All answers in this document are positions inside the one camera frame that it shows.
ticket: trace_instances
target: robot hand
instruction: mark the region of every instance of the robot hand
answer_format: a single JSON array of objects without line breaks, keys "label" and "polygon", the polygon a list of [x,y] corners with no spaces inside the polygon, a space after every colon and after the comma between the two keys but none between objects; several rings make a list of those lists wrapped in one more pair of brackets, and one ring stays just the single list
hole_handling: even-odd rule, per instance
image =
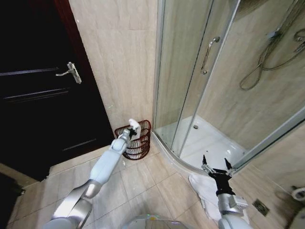
[{"label": "robot hand", "polygon": [[243,197],[238,197],[229,185],[232,178],[232,166],[225,158],[228,171],[211,168],[207,165],[206,158],[203,156],[202,169],[216,181],[218,197],[218,208],[222,218],[218,221],[219,229],[252,229],[247,222],[241,218],[243,210],[248,206]]}]

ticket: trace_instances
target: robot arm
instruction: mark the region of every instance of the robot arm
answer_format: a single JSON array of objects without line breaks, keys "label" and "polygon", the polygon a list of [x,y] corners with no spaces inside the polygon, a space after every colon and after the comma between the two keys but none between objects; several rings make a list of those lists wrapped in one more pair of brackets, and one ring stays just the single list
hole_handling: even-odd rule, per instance
[{"label": "robot arm", "polygon": [[89,217],[92,204],[89,201],[96,196],[118,164],[128,143],[140,137],[141,127],[133,119],[129,120],[130,129],[125,129],[118,139],[113,140],[109,149],[103,153],[90,172],[89,180],[73,189],[54,212],[51,221],[44,229],[80,229]]},{"label": "robot arm", "polygon": [[202,169],[216,181],[218,197],[218,208],[222,218],[218,221],[219,229],[252,229],[247,222],[241,218],[243,210],[248,206],[243,197],[236,196],[229,185],[232,178],[232,166],[225,159],[228,171],[211,168],[207,165],[203,156]]}]

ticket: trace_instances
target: white toilet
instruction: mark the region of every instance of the white toilet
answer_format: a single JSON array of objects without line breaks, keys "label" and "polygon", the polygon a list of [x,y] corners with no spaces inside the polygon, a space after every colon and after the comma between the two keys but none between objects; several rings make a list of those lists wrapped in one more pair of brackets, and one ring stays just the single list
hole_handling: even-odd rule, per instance
[{"label": "white toilet", "polygon": [[[299,195],[300,193],[304,193],[304,192],[305,192],[305,187],[302,187],[293,191],[291,195],[294,199],[301,201],[305,205],[304,195]],[[303,229],[304,225],[305,225],[305,208],[302,208],[295,216],[289,229]]]}]

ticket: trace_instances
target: floor drain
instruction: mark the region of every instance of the floor drain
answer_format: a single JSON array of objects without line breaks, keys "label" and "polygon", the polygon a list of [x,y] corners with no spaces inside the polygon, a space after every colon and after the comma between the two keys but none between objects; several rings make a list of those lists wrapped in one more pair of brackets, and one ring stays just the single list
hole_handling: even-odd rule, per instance
[{"label": "floor drain", "polygon": [[263,204],[259,199],[256,199],[252,204],[263,216],[266,216],[269,212],[269,208]]}]

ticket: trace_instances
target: handheld shower head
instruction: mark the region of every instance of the handheld shower head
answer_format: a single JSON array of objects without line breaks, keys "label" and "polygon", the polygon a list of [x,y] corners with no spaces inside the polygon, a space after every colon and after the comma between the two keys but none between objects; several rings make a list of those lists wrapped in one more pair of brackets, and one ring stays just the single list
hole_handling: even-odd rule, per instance
[{"label": "handheld shower head", "polygon": [[294,52],[295,52],[295,53],[300,53],[300,52],[302,52],[304,49],[305,49],[305,41],[303,41],[303,43],[300,44],[300,45],[294,50]]}]

